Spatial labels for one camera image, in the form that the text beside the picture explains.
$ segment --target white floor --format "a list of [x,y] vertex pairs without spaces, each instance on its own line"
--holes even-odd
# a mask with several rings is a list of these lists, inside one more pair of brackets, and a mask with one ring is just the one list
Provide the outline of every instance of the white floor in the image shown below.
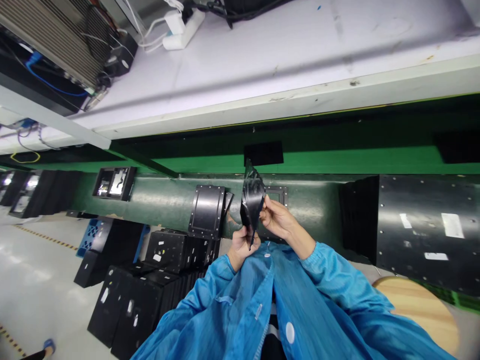
[[[78,246],[89,220],[48,216],[39,222],[22,225],[37,233]],[[220,255],[231,240],[224,239]],[[145,256],[148,237],[140,258]],[[0,324],[19,346],[31,355],[53,338],[57,352],[53,360],[115,359],[88,331],[90,316],[101,284],[81,288],[73,280],[81,259],[75,251],[12,225],[0,226]],[[370,282],[380,277],[373,266],[356,264]],[[382,276],[391,275],[380,270]],[[457,358],[479,360],[480,316],[448,307],[460,330]],[[20,359],[4,336],[0,336],[0,359]]]

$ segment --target blue shoe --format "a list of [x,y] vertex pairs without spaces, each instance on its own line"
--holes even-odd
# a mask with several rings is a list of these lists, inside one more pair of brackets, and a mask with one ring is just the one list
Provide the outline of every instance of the blue shoe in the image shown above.
[[53,353],[52,353],[52,354],[54,354],[54,353],[55,353],[55,350],[56,350],[57,348],[55,347],[55,343],[54,343],[54,341],[53,341],[52,339],[48,339],[48,340],[46,340],[46,341],[43,343],[43,348],[44,348],[44,349],[46,349],[46,348],[48,348],[48,347],[51,347],[51,348],[53,349]]

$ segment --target hand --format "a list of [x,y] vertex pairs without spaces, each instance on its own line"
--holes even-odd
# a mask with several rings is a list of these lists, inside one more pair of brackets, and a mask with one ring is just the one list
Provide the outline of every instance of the hand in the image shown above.
[[285,241],[289,241],[295,228],[299,225],[295,217],[281,203],[271,200],[268,195],[263,201],[260,221],[267,230]]
[[235,272],[238,272],[246,258],[256,252],[260,247],[260,238],[255,233],[255,239],[250,248],[251,237],[247,238],[247,228],[243,226],[240,230],[233,233],[230,250],[228,250],[228,258]]
[[263,210],[260,211],[260,221],[267,230],[284,239],[298,258],[305,260],[315,250],[316,242],[309,233],[300,226],[297,219],[285,206],[269,196],[265,196]]

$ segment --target power strip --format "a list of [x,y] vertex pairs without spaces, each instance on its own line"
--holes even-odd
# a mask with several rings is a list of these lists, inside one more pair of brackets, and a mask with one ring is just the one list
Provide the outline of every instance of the power strip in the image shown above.
[[163,47],[166,50],[185,49],[200,25],[204,22],[204,19],[205,13],[194,9],[193,15],[186,22],[183,33],[173,34],[172,31],[170,31],[168,35],[163,38]]

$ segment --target wooden stool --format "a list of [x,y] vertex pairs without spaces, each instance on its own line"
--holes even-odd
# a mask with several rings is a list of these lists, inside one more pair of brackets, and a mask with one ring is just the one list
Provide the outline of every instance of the wooden stool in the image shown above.
[[459,346],[459,329],[438,297],[420,284],[397,276],[382,277],[372,286],[393,304],[395,310],[392,314],[413,320],[438,346],[455,355]]

